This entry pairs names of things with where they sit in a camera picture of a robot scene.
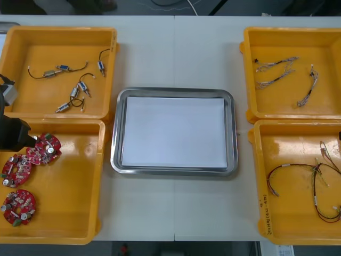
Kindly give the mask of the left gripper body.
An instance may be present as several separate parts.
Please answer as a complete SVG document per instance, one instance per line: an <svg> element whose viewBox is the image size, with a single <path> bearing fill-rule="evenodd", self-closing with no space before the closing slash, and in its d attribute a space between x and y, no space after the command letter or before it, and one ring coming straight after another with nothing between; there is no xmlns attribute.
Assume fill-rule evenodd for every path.
<svg viewBox="0 0 341 256"><path fill-rule="evenodd" d="M32 147L31 127L19 118L1 117L1 151L20 151Z"/></svg>

